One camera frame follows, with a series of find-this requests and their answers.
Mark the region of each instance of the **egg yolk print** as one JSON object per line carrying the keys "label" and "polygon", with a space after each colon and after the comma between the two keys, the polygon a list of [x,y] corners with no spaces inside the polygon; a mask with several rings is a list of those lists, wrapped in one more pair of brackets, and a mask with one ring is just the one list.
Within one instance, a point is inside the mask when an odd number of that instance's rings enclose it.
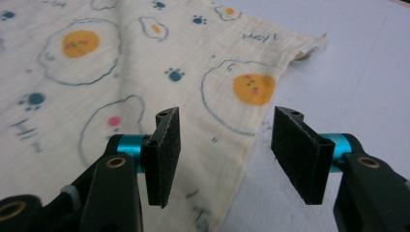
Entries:
{"label": "egg yolk print", "polygon": [[244,103],[264,105],[275,91],[275,80],[269,75],[243,74],[233,80],[233,91]]}
{"label": "egg yolk print", "polygon": [[63,52],[67,57],[79,58],[94,51],[99,45],[100,38],[96,33],[78,30],[64,37]]}

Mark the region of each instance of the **paw print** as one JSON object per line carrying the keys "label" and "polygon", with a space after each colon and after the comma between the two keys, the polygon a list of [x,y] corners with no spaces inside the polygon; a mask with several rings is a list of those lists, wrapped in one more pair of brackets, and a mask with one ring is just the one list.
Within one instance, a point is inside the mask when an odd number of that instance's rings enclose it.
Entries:
{"label": "paw print", "polygon": [[23,100],[19,101],[18,104],[26,105],[25,111],[30,111],[32,109],[40,109],[42,103],[45,101],[45,96],[41,93],[33,93],[30,95],[25,95]]}
{"label": "paw print", "polygon": [[165,72],[165,74],[168,74],[168,77],[174,82],[181,80],[182,76],[185,75],[179,69],[177,70],[169,69],[168,71]]}
{"label": "paw print", "polygon": [[165,8],[165,4],[163,4],[162,2],[154,1],[153,4],[154,4],[154,8],[158,10],[162,10]]}
{"label": "paw print", "polygon": [[14,18],[15,14],[13,12],[4,11],[0,14],[0,18],[2,21],[6,21],[10,18]]}
{"label": "paw print", "polygon": [[203,18],[202,16],[194,15],[192,22],[196,24],[206,24],[206,19]]}

